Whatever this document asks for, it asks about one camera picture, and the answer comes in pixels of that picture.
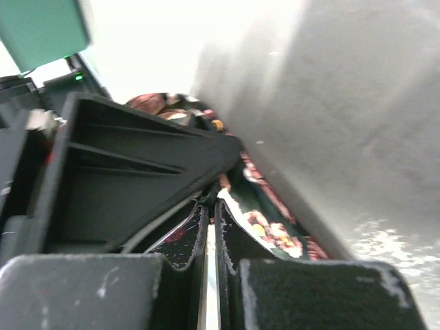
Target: dark floral cloth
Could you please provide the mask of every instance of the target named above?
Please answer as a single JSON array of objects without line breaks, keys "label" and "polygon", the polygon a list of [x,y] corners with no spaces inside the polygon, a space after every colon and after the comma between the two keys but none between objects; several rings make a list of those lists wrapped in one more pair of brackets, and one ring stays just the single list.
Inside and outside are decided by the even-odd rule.
[{"label": "dark floral cloth", "polygon": [[[190,96],[150,93],[132,98],[127,104],[165,120],[231,135],[212,109]],[[245,151],[241,161],[220,176],[219,183],[218,197],[227,203],[235,221],[273,254],[282,259],[329,258],[295,220]]]}]

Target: gray surface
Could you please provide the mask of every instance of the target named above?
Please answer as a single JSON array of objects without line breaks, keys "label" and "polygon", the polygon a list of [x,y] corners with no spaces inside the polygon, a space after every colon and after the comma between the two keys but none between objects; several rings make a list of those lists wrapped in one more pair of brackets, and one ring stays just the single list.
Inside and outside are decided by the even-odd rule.
[{"label": "gray surface", "polygon": [[292,2],[206,45],[193,94],[327,251],[396,265],[440,329],[440,2]]},{"label": "gray surface", "polygon": [[0,329],[148,329],[162,259],[19,256],[0,272]]}]

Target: green panel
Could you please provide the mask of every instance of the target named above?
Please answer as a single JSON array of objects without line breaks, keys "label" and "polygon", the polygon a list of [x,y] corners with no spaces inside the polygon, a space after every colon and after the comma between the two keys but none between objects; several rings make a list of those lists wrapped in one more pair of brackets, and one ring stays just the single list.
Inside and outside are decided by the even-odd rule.
[{"label": "green panel", "polygon": [[89,44],[76,0],[0,0],[0,39],[22,72]]}]

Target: black plastic part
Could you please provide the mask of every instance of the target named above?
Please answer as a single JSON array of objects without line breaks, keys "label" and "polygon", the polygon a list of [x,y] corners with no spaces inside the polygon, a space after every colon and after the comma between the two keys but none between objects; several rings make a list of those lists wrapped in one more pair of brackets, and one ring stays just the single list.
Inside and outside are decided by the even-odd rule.
[{"label": "black plastic part", "polygon": [[108,91],[101,87],[85,64],[78,64],[74,71],[64,76],[44,82],[44,94],[50,102],[50,109],[64,117],[63,106],[67,95],[71,92],[88,93],[111,99]]},{"label": "black plastic part", "polygon": [[196,329],[193,276],[160,256],[20,256],[1,275],[0,329]]},{"label": "black plastic part", "polygon": [[185,222],[168,233],[166,238],[148,253],[158,253],[166,258],[176,270],[186,274],[191,288],[188,315],[188,329],[197,329],[201,290],[205,267],[206,239],[209,224],[207,207],[197,204]]},{"label": "black plastic part", "polygon": [[36,179],[49,152],[43,133],[25,129],[28,114],[17,111],[7,127],[0,129],[0,264],[14,256],[16,244],[24,242],[21,228],[25,230],[27,223],[24,217],[13,217],[28,214]]},{"label": "black plastic part", "polygon": [[384,263],[242,260],[232,291],[236,330],[427,329],[404,279]]},{"label": "black plastic part", "polygon": [[23,253],[51,243],[114,251],[203,190],[239,159],[235,137],[179,126],[106,98],[74,93],[65,104]]},{"label": "black plastic part", "polygon": [[234,220],[224,201],[215,206],[215,241],[217,249],[217,279],[219,290],[219,310],[221,330],[234,327],[230,321],[231,287],[241,259],[276,257],[257,243]]},{"label": "black plastic part", "polygon": [[21,110],[44,109],[46,106],[31,78],[0,78],[0,129],[11,127]]}]

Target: black felt surface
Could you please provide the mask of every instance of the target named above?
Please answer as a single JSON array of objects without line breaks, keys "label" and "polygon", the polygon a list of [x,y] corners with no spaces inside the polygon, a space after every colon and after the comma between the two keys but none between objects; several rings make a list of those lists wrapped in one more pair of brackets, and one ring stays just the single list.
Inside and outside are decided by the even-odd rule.
[{"label": "black felt surface", "polygon": [[235,329],[426,329],[389,265],[243,260],[235,277]]}]

